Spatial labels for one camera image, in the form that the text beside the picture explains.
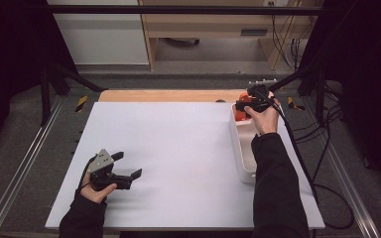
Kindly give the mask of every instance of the person's hand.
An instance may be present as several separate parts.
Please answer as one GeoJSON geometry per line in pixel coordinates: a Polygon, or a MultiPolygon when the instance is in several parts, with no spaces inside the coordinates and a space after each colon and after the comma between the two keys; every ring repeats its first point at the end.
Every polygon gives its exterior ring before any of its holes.
{"type": "MultiPolygon", "coordinates": [[[[274,101],[277,105],[280,105],[277,99],[274,99],[274,101]]],[[[272,106],[268,107],[261,113],[253,110],[249,106],[245,106],[244,110],[252,117],[252,120],[255,122],[256,129],[261,135],[277,133],[279,114],[272,106]]]]}
{"type": "Polygon", "coordinates": [[[106,197],[114,189],[116,189],[116,186],[117,186],[116,183],[113,183],[101,191],[96,191],[91,186],[89,173],[85,173],[84,180],[82,181],[82,185],[85,185],[85,187],[82,188],[81,195],[95,203],[101,203],[104,197],[106,197]]]}

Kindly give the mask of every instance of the black cable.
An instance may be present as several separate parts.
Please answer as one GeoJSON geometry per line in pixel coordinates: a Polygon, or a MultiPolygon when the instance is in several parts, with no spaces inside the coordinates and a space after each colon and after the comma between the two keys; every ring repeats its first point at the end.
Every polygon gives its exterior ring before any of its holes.
{"type": "Polygon", "coordinates": [[[314,16],[309,16],[309,20],[311,20],[311,22],[315,22],[317,19],[314,16]]]}
{"type": "MultiPolygon", "coordinates": [[[[329,113],[330,111],[333,109],[333,108],[336,108],[337,106],[339,105],[335,105],[333,107],[331,107],[328,111],[327,111],[327,115],[326,115],[326,121],[329,120],[329,113]]],[[[324,158],[324,154],[326,153],[327,151],[327,146],[329,145],[329,141],[330,141],[330,127],[329,127],[329,122],[325,123],[325,127],[326,127],[326,131],[327,131],[327,139],[326,139],[326,143],[324,145],[324,148],[323,148],[323,151],[320,155],[320,158],[319,158],[319,161],[317,163],[317,168],[315,169],[315,172],[314,172],[314,176],[312,177],[312,181],[315,182],[315,179],[317,178],[317,175],[318,175],[318,171],[319,171],[319,168],[321,166],[321,163],[323,162],[323,158],[324,158]]]]}
{"type": "Polygon", "coordinates": [[[303,39],[310,31],[310,28],[314,25],[313,22],[311,22],[306,28],[305,30],[302,32],[302,34],[298,37],[298,39],[303,39]]]}
{"type": "Polygon", "coordinates": [[[89,164],[91,164],[93,161],[95,160],[95,157],[89,159],[89,161],[87,162],[83,172],[82,172],[82,176],[81,176],[81,180],[79,181],[79,185],[78,185],[78,190],[81,191],[83,186],[82,186],[82,182],[84,180],[84,177],[85,177],[85,173],[86,171],[88,170],[88,167],[89,167],[89,164]]]}
{"type": "MultiPolygon", "coordinates": [[[[335,111],[335,112],[332,112],[332,114],[330,114],[329,118],[327,118],[326,121],[325,121],[324,123],[325,123],[325,124],[326,124],[326,123],[331,123],[331,122],[333,122],[336,118],[339,118],[340,116],[341,116],[341,110],[339,109],[339,110],[337,110],[337,111],[335,111]]],[[[323,129],[323,127],[318,126],[318,127],[316,127],[313,131],[309,132],[307,135],[305,135],[305,136],[303,136],[303,137],[301,137],[301,138],[297,138],[297,139],[295,139],[295,140],[297,141],[298,144],[301,144],[301,143],[310,141],[310,140],[316,138],[317,136],[321,135],[325,130],[321,131],[319,134],[315,135],[313,138],[309,138],[309,139],[307,139],[307,140],[305,140],[305,141],[300,142],[301,140],[303,140],[303,139],[305,139],[305,138],[311,136],[312,134],[314,134],[314,133],[315,133],[317,130],[319,130],[319,129],[323,129]]]]}
{"type": "Polygon", "coordinates": [[[299,62],[299,60],[302,59],[301,57],[299,57],[300,42],[301,42],[301,40],[296,40],[296,41],[294,41],[294,45],[293,45],[293,60],[295,62],[295,69],[299,68],[298,62],[299,62]]]}
{"type": "Polygon", "coordinates": [[[346,224],[344,226],[332,225],[332,224],[329,224],[329,223],[327,223],[325,221],[324,221],[324,224],[326,226],[330,227],[330,228],[337,229],[337,230],[345,230],[345,229],[348,229],[349,227],[351,227],[352,224],[354,223],[354,212],[353,212],[351,206],[349,205],[348,201],[342,195],[340,195],[338,192],[336,192],[335,190],[332,190],[331,188],[329,188],[327,186],[320,185],[320,184],[317,184],[317,183],[315,183],[314,186],[320,187],[320,188],[325,189],[325,190],[328,190],[328,191],[332,192],[333,194],[335,194],[336,196],[338,196],[345,203],[345,205],[347,206],[348,211],[350,213],[350,220],[349,220],[348,224],[346,224]]]}
{"type": "Polygon", "coordinates": [[[298,128],[298,129],[294,129],[293,131],[303,131],[303,130],[306,130],[308,128],[310,128],[311,126],[313,126],[314,124],[317,124],[318,122],[314,122],[312,123],[311,125],[307,126],[307,127],[302,127],[302,128],[298,128]]]}
{"type": "Polygon", "coordinates": [[[272,18],[272,42],[274,43],[274,46],[277,49],[277,51],[280,54],[280,56],[283,59],[285,59],[284,51],[283,51],[283,45],[281,45],[280,38],[278,37],[277,31],[275,29],[275,15],[271,15],[271,18],[272,18]]]}
{"type": "Polygon", "coordinates": [[[93,181],[89,181],[88,183],[84,184],[84,185],[81,187],[80,190],[82,190],[83,188],[85,188],[87,185],[92,184],[94,181],[95,181],[95,180],[93,180],[93,181]]]}
{"type": "Polygon", "coordinates": [[[281,87],[285,86],[289,82],[292,82],[293,80],[304,77],[308,72],[311,70],[317,70],[320,68],[321,64],[323,63],[323,59],[326,59],[326,56],[330,54],[330,52],[326,49],[328,46],[331,45],[332,41],[336,37],[336,33],[342,26],[342,24],[345,22],[345,20],[348,18],[354,7],[357,5],[358,0],[354,0],[355,2],[351,4],[349,9],[346,11],[344,16],[341,18],[341,20],[336,24],[336,26],[332,29],[331,33],[326,37],[324,42],[320,45],[319,49],[317,50],[317,53],[313,56],[312,60],[303,68],[300,70],[297,70],[293,74],[287,76],[283,80],[280,80],[273,85],[269,87],[269,89],[274,92],[281,87]]]}
{"type": "Polygon", "coordinates": [[[283,39],[283,38],[281,37],[281,32],[283,31],[284,27],[285,27],[286,24],[287,24],[287,21],[289,21],[289,19],[290,19],[291,17],[294,17],[294,16],[293,16],[293,15],[288,16],[288,17],[286,18],[286,21],[284,21],[283,26],[280,28],[279,33],[280,33],[280,38],[281,38],[281,39],[283,39]]]}
{"type": "Polygon", "coordinates": [[[292,54],[292,59],[295,62],[294,69],[297,70],[298,69],[297,64],[299,59],[298,59],[298,54],[295,51],[295,44],[296,44],[295,39],[292,39],[292,44],[290,45],[290,52],[292,54]]]}

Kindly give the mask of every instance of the white container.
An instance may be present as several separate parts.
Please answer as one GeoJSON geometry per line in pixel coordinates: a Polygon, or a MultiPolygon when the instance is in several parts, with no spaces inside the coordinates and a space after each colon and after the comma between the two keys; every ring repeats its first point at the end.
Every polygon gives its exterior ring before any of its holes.
{"type": "Polygon", "coordinates": [[[257,130],[252,119],[236,122],[234,111],[230,113],[230,133],[233,141],[234,158],[240,179],[245,183],[255,183],[256,162],[252,153],[251,143],[257,130]]]}

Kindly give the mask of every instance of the metal frame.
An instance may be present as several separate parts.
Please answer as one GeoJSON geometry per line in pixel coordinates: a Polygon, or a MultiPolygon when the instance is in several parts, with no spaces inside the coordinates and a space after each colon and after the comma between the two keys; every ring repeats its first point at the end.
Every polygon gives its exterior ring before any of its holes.
{"type": "Polygon", "coordinates": [[[240,7],[240,6],[122,6],[122,5],[40,5],[32,11],[55,14],[208,14],[208,15],[285,15],[321,16],[343,14],[344,9],[323,7],[240,7]]]}
{"type": "Polygon", "coordinates": [[[44,126],[42,126],[39,129],[39,132],[37,133],[36,138],[31,144],[26,155],[24,156],[24,159],[21,162],[20,167],[15,172],[11,182],[9,183],[4,194],[2,195],[0,199],[0,227],[9,209],[11,208],[12,203],[17,197],[17,194],[19,190],[21,189],[21,186],[23,185],[23,182],[26,179],[27,174],[29,173],[29,170],[31,166],[33,165],[34,160],[39,154],[39,151],[42,149],[42,146],[45,143],[45,140],[49,132],[51,131],[52,126],[54,125],[54,122],[61,110],[63,103],[64,103],[64,97],[57,96],[53,109],[52,109],[52,114],[50,115],[50,119],[44,126]]]}
{"type": "MultiPolygon", "coordinates": [[[[316,120],[314,114],[314,103],[312,99],[305,99],[302,97],[309,114],[312,117],[312,120],[316,120]]],[[[327,139],[327,133],[320,134],[320,142],[325,145],[327,139]]],[[[345,170],[344,165],[341,162],[341,159],[336,152],[335,147],[332,142],[329,142],[327,153],[329,155],[329,163],[332,167],[333,172],[335,173],[336,179],[338,180],[339,186],[341,187],[342,192],[344,193],[345,198],[351,205],[351,208],[354,212],[355,219],[357,221],[358,227],[363,233],[364,237],[367,238],[379,238],[380,234],[374,224],[369,212],[367,211],[366,206],[364,205],[363,200],[361,199],[360,194],[358,193],[355,185],[345,170]]]]}

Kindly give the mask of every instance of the gray floor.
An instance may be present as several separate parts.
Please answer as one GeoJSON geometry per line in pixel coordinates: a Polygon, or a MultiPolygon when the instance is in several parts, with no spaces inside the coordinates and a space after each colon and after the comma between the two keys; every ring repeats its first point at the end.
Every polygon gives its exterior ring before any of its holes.
{"type": "MultiPolygon", "coordinates": [[[[247,81],[262,78],[283,78],[292,70],[284,63],[278,71],[270,71],[256,41],[201,40],[198,47],[178,47],[162,42],[156,69],[152,72],[127,70],[122,74],[85,74],[97,84],[109,88],[245,88],[247,81]]],[[[52,201],[58,194],[64,174],[69,166],[80,131],[84,128],[92,102],[98,100],[99,93],[81,85],[69,82],[72,90],[63,101],[61,112],[48,135],[39,155],[33,163],[13,205],[0,228],[1,233],[47,233],[56,231],[44,227],[52,201]],[[87,95],[84,108],[74,112],[82,95],[87,95]]],[[[277,91],[280,101],[286,105],[292,96],[296,105],[304,105],[310,98],[298,97],[297,82],[277,91]]],[[[327,99],[325,105],[334,102],[327,99]]],[[[313,121],[309,113],[284,106],[284,113],[293,129],[310,125],[313,121]]],[[[41,122],[40,88],[16,95],[11,101],[11,112],[0,132],[0,198],[18,169],[29,149],[41,122]]],[[[296,137],[308,133],[310,129],[297,132],[296,137]]],[[[351,176],[364,204],[381,235],[381,175],[377,171],[365,169],[362,155],[357,149],[346,125],[336,120],[331,124],[331,141],[343,165],[351,176]]],[[[298,145],[302,157],[312,174],[322,150],[317,139],[298,145]]],[[[325,158],[320,168],[317,182],[341,193],[340,186],[325,158]]],[[[327,191],[318,189],[319,208],[324,220],[330,224],[346,224],[349,214],[345,205],[327,191]]],[[[346,230],[325,228],[317,233],[320,237],[363,237],[356,222],[346,230]]]]}

